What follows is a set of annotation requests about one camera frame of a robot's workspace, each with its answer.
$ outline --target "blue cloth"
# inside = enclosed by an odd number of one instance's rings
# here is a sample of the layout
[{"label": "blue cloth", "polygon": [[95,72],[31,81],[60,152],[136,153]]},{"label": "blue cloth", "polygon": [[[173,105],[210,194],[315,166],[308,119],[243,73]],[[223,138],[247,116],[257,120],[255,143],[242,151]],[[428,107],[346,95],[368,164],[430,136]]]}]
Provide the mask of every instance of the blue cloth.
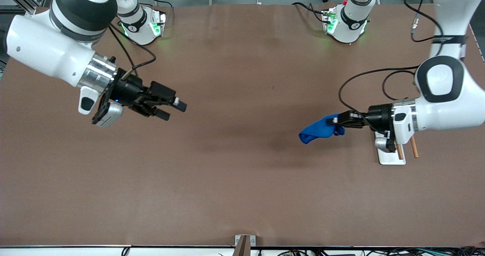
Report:
[{"label": "blue cloth", "polygon": [[322,118],[316,123],[303,129],[298,135],[300,140],[303,143],[308,144],[310,141],[316,140],[319,137],[327,138],[331,137],[332,135],[345,135],[345,128],[342,126],[326,124],[327,118],[335,118],[336,116],[338,116],[338,114],[326,116],[325,118]]}]

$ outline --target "brown table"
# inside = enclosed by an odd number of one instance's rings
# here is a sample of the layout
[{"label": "brown table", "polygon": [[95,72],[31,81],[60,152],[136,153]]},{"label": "brown table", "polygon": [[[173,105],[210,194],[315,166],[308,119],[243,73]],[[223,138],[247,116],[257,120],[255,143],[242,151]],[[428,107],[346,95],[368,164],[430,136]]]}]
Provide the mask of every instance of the brown table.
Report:
[{"label": "brown table", "polygon": [[[431,6],[424,10],[431,12]],[[419,159],[378,164],[372,133],[303,145],[346,109],[350,76],[424,61],[414,14],[376,6],[357,43],[337,43],[294,6],[177,8],[156,63],[140,69],[188,103],[164,122],[125,110],[111,128],[77,112],[78,89],[11,60],[0,83],[0,244],[465,246],[485,240],[485,128],[418,133]],[[432,32],[419,23],[416,37]],[[473,38],[465,63],[485,85]],[[111,35],[96,47],[127,60]],[[129,47],[136,62],[148,59]],[[351,83],[358,109],[388,102],[385,73]],[[408,74],[390,94],[416,96]]]}]

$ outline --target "white button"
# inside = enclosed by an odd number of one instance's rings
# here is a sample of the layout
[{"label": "white button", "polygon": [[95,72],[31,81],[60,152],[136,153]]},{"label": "white button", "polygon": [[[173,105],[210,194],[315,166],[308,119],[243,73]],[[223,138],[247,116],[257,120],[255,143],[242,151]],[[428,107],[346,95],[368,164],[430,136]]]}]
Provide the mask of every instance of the white button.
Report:
[{"label": "white button", "polygon": [[88,115],[95,106],[99,92],[87,86],[81,87],[79,95],[78,112],[83,115]]},{"label": "white button", "polygon": [[445,95],[452,90],[453,71],[445,64],[438,64],[429,69],[426,79],[433,95]]}]

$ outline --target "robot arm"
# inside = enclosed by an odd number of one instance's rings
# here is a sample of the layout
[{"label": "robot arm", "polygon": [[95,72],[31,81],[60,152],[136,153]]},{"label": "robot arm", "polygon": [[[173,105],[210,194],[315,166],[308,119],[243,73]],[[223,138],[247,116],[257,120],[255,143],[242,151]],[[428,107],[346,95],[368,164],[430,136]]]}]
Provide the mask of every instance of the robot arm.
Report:
[{"label": "robot arm", "polygon": [[406,144],[417,131],[470,128],[485,122],[485,91],[461,61],[466,30],[481,0],[434,1],[443,34],[435,29],[430,58],[416,71],[415,84],[421,96],[371,106],[369,112],[362,113],[367,121],[348,111],[327,124],[351,128],[371,124],[388,138],[386,143],[376,140],[376,147],[393,152],[394,142]]},{"label": "robot arm", "polygon": [[88,115],[102,96],[93,124],[108,127],[123,106],[143,115],[168,120],[158,105],[185,111],[175,91],[138,77],[121,79],[125,71],[115,58],[98,54],[92,44],[104,35],[116,16],[116,0],[52,0],[48,11],[15,16],[5,37],[7,54],[47,76],[80,88],[78,112]]},{"label": "robot arm", "polygon": [[147,45],[162,36],[166,14],[141,6],[138,0],[116,0],[117,16],[125,34],[139,45]]},{"label": "robot arm", "polygon": [[342,43],[352,43],[364,33],[369,13],[376,0],[347,0],[329,12],[325,13],[325,20],[330,24],[326,26],[326,33]]}]

